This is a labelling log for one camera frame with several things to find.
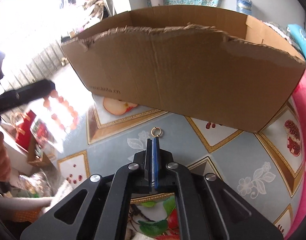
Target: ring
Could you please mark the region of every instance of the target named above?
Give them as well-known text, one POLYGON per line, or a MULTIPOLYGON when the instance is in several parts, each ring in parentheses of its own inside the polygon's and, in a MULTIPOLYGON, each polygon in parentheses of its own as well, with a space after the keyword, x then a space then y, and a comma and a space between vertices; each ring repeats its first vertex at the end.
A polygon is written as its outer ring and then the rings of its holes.
POLYGON ((153 127, 153 129, 151 130, 151 134, 154 137, 160 137, 162 135, 162 129, 159 128, 159 127, 153 127), (156 130, 160 130, 160 133, 159 134, 154 134, 154 131, 156 131, 156 130))

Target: screw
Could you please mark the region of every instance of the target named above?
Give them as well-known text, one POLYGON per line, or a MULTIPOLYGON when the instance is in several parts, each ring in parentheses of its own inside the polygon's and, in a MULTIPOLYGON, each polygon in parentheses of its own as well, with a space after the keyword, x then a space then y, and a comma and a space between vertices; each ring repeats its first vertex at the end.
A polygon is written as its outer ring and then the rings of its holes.
POLYGON ((178 166, 179 166, 178 163, 169 163, 169 164, 167 165, 167 167, 168 167, 169 169, 171 169, 171 170, 177 169, 178 166))
POLYGON ((130 163, 129 169, 130 170, 137 170, 140 166, 137 163, 130 163))
POLYGON ((92 182, 98 182, 101 179, 101 176, 99 174, 94 174, 90 177, 90 181, 92 182))
POLYGON ((214 173, 207 173, 205 175, 205 178, 208 180, 208 181, 215 181, 217 176, 214 174, 214 173))

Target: patterned tablecloth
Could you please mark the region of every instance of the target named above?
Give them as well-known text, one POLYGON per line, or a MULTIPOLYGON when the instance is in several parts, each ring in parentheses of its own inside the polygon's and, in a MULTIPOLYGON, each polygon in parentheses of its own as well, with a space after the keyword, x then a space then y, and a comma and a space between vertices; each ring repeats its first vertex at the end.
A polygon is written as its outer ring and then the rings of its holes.
MULTIPOLYGON (((176 162, 197 174, 214 172, 284 235, 289 231, 300 203, 305 171, 292 98, 262 132, 253 134, 92 96, 70 66, 54 80, 59 94, 79 113, 77 128, 63 138, 63 150, 52 159, 73 187, 93 173, 107 176, 131 162, 136 152, 146 149, 151 129, 160 127, 160 147, 172 152, 176 162)), ((32 106, 37 115, 42 104, 37 101, 32 106)))

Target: person's arm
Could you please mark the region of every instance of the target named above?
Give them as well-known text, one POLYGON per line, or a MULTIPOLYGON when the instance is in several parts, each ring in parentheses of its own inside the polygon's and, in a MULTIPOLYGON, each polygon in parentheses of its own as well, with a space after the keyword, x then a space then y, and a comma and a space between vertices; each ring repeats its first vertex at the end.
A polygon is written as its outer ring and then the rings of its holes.
POLYGON ((4 135, 0 132, 0 181, 8 181, 11 175, 11 162, 3 144, 4 135))

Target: silver screw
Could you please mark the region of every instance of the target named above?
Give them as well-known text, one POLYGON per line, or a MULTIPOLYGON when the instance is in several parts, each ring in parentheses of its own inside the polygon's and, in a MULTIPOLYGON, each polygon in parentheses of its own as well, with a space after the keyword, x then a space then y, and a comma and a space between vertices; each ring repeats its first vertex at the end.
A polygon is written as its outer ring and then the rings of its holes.
POLYGON ((94 174, 90 177, 90 181, 92 182, 98 182, 101 179, 101 176, 99 174, 94 174))
POLYGON ((140 166, 137 163, 130 163, 129 169, 130 170, 137 170, 140 166))
POLYGON ((205 175, 205 178, 208 180, 208 181, 215 181, 217 176, 214 174, 214 173, 207 173, 205 175))
POLYGON ((178 163, 169 163, 169 164, 167 165, 167 167, 168 167, 169 169, 171 169, 171 170, 177 169, 178 166, 179 166, 178 163))

